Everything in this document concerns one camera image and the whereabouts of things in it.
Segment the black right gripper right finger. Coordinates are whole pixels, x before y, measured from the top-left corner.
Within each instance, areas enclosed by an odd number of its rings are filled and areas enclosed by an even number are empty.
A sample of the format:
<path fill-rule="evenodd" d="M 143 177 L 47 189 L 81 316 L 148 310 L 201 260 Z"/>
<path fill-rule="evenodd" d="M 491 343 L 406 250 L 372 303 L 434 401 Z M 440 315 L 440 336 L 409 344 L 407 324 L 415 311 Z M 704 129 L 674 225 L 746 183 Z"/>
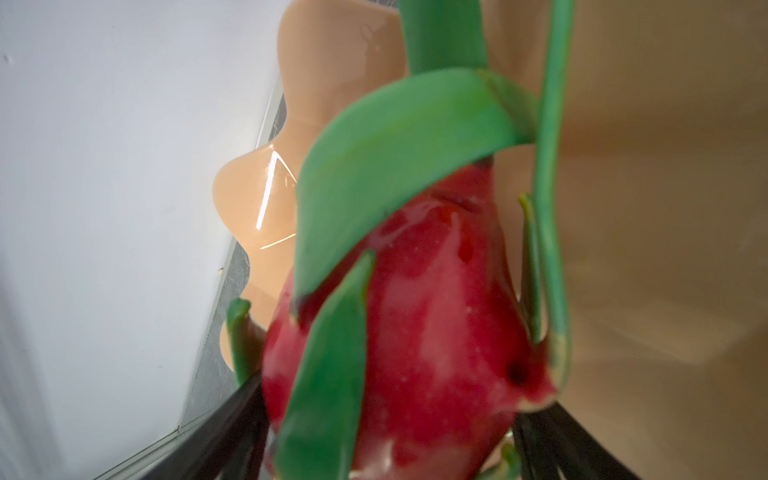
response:
<path fill-rule="evenodd" d="M 558 403 L 519 414 L 513 437 L 524 480 L 638 479 Z"/>

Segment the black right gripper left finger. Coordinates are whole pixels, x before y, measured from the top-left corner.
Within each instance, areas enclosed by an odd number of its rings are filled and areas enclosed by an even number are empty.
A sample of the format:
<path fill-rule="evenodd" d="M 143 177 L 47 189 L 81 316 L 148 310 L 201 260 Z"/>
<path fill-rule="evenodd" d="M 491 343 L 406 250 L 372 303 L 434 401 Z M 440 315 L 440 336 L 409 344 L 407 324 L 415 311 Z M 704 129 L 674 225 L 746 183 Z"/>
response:
<path fill-rule="evenodd" d="M 269 419 L 260 374 L 251 377 L 146 479 L 227 479 L 258 477 Z"/>

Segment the red dragon fruit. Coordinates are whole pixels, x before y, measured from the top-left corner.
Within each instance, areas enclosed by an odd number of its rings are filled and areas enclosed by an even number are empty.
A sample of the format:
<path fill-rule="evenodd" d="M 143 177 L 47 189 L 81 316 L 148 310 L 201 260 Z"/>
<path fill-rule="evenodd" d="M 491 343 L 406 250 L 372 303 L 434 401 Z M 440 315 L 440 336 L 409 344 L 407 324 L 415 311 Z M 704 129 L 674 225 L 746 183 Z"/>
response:
<path fill-rule="evenodd" d="M 574 5 L 539 96 L 488 64 L 476 1 L 403 1 L 408 73 L 338 114 L 297 184 L 261 384 L 276 479 L 514 479 L 516 416 L 571 338 L 554 184 Z"/>

